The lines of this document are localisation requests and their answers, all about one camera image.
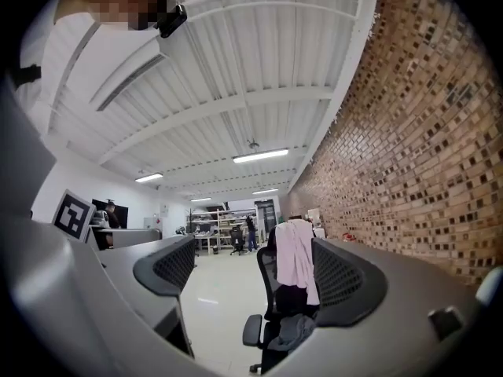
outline white wall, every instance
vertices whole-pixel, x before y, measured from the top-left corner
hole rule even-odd
[[[167,217],[163,218],[163,236],[169,237],[174,235],[174,231],[180,226],[186,226],[186,215],[189,213],[190,205],[188,203],[180,203],[173,199],[163,199],[161,205],[167,207]]]
[[[255,208],[255,201],[266,201],[268,199],[274,202],[274,212],[276,213],[276,220],[279,219],[281,215],[280,200],[277,196],[257,196],[257,198],[251,199],[240,199],[239,201],[229,201],[230,210],[247,210],[249,208]]]
[[[143,218],[158,214],[161,202],[170,208],[168,217],[163,220],[167,223],[163,235],[170,236],[183,225],[183,200],[176,202],[173,197],[161,196],[156,190],[122,178],[61,147],[60,142],[50,137],[44,143],[56,156],[57,163],[35,199],[32,207],[34,220],[51,222],[64,190],[68,189],[87,201],[113,199],[117,205],[128,207],[128,228],[143,228]]]

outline gray cloth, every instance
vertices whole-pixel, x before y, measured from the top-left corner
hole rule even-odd
[[[269,342],[267,349],[291,353],[311,335],[314,327],[313,319],[303,314],[285,317],[281,319],[279,336]]]

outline chair armrest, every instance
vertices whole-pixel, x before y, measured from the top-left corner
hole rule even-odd
[[[243,345],[259,346],[260,345],[260,329],[262,328],[262,316],[254,314],[246,320],[243,330]]]

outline dark jacket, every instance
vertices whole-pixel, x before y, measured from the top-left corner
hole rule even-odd
[[[107,210],[107,215],[108,215],[108,224],[110,225],[110,229],[118,229],[120,228],[120,222],[119,219],[117,218],[117,215],[115,215],[113,212]]]
[[[249,232],[254,232],[255,231],[255,225],[253,225],[253,221],[251,218],[246,218],[246,223],[248,225],[248,231]]]

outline white ceiling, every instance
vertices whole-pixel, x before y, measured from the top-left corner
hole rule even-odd
[[[48,133],[127,178],[162,172],[149,185],[186,199],[288,191],[342,102],[375,0],[181,1],[189,19],[168,39],[84,14],[58,22],[42,63]],[[97,111],[153,57],[160,62]],[[254,140],[259,151],[290,153],[233,163]]]

